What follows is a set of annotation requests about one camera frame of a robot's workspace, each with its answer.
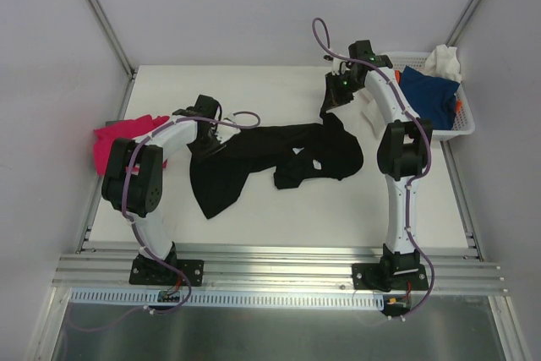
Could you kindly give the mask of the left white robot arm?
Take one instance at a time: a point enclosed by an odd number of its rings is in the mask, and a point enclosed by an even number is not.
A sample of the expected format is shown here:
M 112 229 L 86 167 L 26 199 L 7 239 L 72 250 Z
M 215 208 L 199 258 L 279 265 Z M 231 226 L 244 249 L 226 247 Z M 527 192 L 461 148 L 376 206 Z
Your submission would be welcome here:
M 239 112 L 221 118 L 220 110 L 216 99 L 200 95 L 192 107 L 175 111 L 156 129 L 112 142 L 101 197 L 128 222 L 139 257 L 150 260 L 148 272 L 159 283 L 171 282 L 178 272 L 173 241 L 159 211 L 163 164 L 185 147 L 194 158 L 206 158 L 244 129 L 236 122 Z

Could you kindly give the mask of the black t shirt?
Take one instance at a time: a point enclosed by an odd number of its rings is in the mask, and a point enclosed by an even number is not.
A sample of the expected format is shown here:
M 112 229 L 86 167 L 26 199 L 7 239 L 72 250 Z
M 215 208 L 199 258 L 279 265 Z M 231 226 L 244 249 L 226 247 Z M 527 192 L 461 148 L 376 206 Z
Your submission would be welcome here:
M 249 175 L 269 168 L 275 170 L 277 189 L 295 189 L 313 178 L 341 181 L 356 174 L 363 166 L 358 139 L 334 113 L 320 110 L 320 120 L 243 130 L 217 153 L 192 159 L 190 184 L 205 218 L 233 205 Z

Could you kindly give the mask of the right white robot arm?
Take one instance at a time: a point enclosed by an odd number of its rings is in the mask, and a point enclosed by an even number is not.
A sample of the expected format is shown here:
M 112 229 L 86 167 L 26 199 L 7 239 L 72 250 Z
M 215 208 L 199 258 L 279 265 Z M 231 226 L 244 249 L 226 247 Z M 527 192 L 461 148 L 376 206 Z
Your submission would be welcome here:
M 420 269 L 421 253 L 415 241 L 416 198 L 419 180 L 431 167 L 433 127 L 407 102 L 386 55 L 374 54 L 369 41 L 353 43 L 349 52 L 349 57 L 326 52 L 332 69 L 325 76 L 322 110 L 348 104 L 358 90 L 366 90 L 380 110 L 385 131 L 376 158 L 388 189 L 389 226 L 378 278 L 385 287 L 395 289 L 407 281 L 409 273 Z

